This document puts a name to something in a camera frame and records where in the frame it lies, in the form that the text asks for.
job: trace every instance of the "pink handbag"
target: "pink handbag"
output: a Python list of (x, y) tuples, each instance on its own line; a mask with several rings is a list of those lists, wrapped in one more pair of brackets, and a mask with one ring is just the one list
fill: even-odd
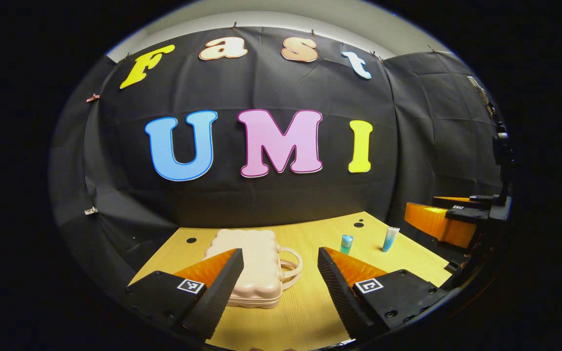
[[(244, 269), (236, 282), (228, 306), (262, 307), (271, 309), (279, 304), (281, 293), (301, 277), (303, 259), (293, 249), (277, 244), (275, 233), (266, 231), (242, 231), (220, 229), (205, 251), (205, 260), (227, 250), (241, 248)], [(299, 263), (279, 259), (279, 252), (288, 251)], [(281, 266), (292, 267), (283, 271)], [(287, 282), (285, 278), (293, 277)]]

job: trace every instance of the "letter m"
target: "letter m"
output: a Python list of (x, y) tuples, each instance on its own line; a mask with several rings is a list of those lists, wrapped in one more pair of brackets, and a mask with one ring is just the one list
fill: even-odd
[(313, 173), (322, 169), (318, 159), (318, 124), (322, 114), (318, 111), (298, 111), (285, 134), (266, 110), (244, 111), (238, 115), (238, 120), (246, 128), (247, 160), (240, 171), (244, 177), (268, 174), (269, 167), (263, 164), (264, 150), (277, 173), (283, 173), (294, 149), (296, 157), (290, 165), (294, 173)]

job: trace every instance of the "clip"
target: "clip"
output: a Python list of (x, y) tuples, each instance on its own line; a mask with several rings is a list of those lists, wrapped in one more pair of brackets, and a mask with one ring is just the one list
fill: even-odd
[(95, 101), (95, 100), (99, 100), (99, 98), (100, 98), (100, 95), (97, 95), (97, 94), (93, 93), (92, 97), (86, 99), (86, 102), (92, 102), (92, 101)]

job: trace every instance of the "small blue bottle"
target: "small blue bottle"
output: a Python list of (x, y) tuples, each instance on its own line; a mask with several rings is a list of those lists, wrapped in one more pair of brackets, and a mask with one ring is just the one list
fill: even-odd
[(341, 248), (340, 251), (343, 254), (348, 255), (350, 253), (350, 247), (353, 245), (354, 237), (350, 235), (342, 235), (341, 236)]

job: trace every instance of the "wooden table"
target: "wooden table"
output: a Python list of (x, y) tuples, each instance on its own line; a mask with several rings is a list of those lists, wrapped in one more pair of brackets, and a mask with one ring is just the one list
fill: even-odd
[[(355, 223), (362, 223), (363, 227), (355, 227)], [(227, 306), (208, 344), (237, 351), (247, 351), (251, 347), (264, 351), (289, 348), (305, 351), (348, 340), (350, 337), (317, 266), (318, 248), (328, 246), (339, 250), (342, 234), (355, 237), (350, 256), (386, 272), (407, 269), (437, 286), (450, 277), (444, 269), (448, 264), (446, 260), (402, 233), (396, 237), (392, 248), (382, 253), (387, 225), (365, 212), (314, 222), (249, 229), (272, 229), (281, 246), (292, 247), (301, 254), (304, 262), (301, 278), (283, 292), (279, 305), (273, 309)], [(130, 284), (153, 271), (175, 273), (201, 261), (217, 231), (178, 229)], [(196, 242), (188, 244), (186, 240), (192, 237), (196, 238)], [(296, 262), (290, 253), (281, 253), (281, 259)]]

